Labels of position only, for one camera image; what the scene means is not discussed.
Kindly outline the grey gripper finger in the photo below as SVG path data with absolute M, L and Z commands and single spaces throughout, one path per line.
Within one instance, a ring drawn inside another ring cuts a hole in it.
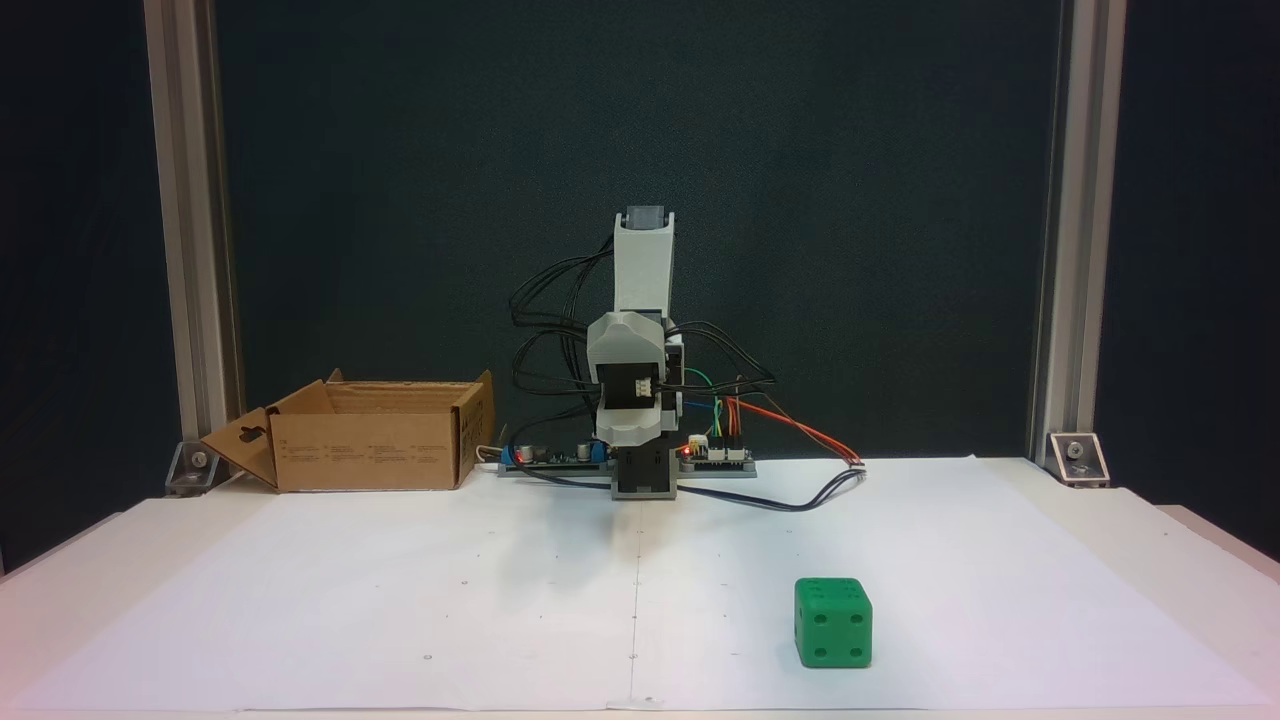
M 639 447 L 660 437 L 662 421 L 660 407 L 599 407 L 596 438 L 613 447 Z

